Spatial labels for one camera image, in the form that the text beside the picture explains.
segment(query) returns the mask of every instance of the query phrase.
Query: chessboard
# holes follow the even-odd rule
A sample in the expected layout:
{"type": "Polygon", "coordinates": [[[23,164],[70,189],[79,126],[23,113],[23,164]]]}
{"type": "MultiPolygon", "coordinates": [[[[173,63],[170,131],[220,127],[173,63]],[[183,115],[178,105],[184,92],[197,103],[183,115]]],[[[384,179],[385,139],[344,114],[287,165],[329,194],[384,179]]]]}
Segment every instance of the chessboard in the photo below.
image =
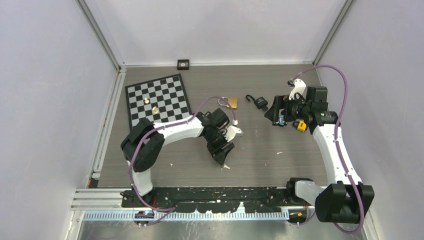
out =
{"type": "Polygon", "coordinates": [[[167,123],[193,114],[181,74],[126,86],[125,94],[131,130],[141,118],[167,123]]]}

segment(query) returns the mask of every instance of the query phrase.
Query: peeling black surface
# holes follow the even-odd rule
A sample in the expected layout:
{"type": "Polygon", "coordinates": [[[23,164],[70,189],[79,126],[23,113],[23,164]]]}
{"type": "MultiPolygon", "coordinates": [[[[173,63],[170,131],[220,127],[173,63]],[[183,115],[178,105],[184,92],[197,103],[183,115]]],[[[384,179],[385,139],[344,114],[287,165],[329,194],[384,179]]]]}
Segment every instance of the peeling black surface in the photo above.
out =
{"type": "MultiPolygon", "coordinates": [[[[235,212],[243,202],[246,213],[280,212],[286,202],[285,188],[271,187],[156,187],[143,199],[157,208],[175,207],[177,213],[235,212]]],[[[123,208],[145,207],[132,190],[121,193],[123,208]]]]}

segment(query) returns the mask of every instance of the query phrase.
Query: open padlock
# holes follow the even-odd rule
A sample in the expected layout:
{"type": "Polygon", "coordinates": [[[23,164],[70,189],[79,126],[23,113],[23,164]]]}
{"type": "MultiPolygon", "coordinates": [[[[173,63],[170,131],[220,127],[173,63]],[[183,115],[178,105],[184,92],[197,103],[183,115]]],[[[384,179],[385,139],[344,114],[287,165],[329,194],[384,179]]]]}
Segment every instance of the open padlock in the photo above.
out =
{"type": "MultiPolygon", "coordinates": [[[[223,97],[223,99],[225,99],[231,105],[231,107],[233,109],[236,109],[237,108],[237,101],[238,101],[238,98],[237,97],[230,96],[230,97],[223,97]]],[[[221,103],[221,99],[218,99],[218,105],[223,106],[223,107],[230,108],[230,106],[228,106],[227,104],[222,104],[221,103]]]]}

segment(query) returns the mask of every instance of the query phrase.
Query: wooden tabletop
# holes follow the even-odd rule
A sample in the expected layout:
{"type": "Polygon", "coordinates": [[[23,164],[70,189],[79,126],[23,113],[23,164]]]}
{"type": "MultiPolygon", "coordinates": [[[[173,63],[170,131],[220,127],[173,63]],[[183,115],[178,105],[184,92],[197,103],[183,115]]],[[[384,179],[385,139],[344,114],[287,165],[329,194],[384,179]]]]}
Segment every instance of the wooden tabletop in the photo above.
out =
{"type": "MultiPolygon", "coordinates": [[[[229,187],[285,186],[290,177],[311,178],[318,185],[327,184],[327,174],[317,143],[309,131],[272,126],[264,112],[245,99],[246,94],[264,97],[271,106],[275,95],[289,94],[287,81],[311,65],[237,65],[128,68],[124,86],[181,73],[193,112],[211,96],[237,97],[235,110],[243,137],[233,140],[235,148],[221,169],[206,148],[203,137],[184,139],[161,150],[152,167],[152,182],[157,187],[229,187]]],[[[315,71],[301,79],[307,85],[319,85],[315,71]]],[[[209,101],[202,112],[222,108],[230,119],[231,111],[209,101]]],[[[120,149],[130,132],[125,88],[122,88],[116,116],[98,186],[128,187],[128,164],[120,149]]]]}

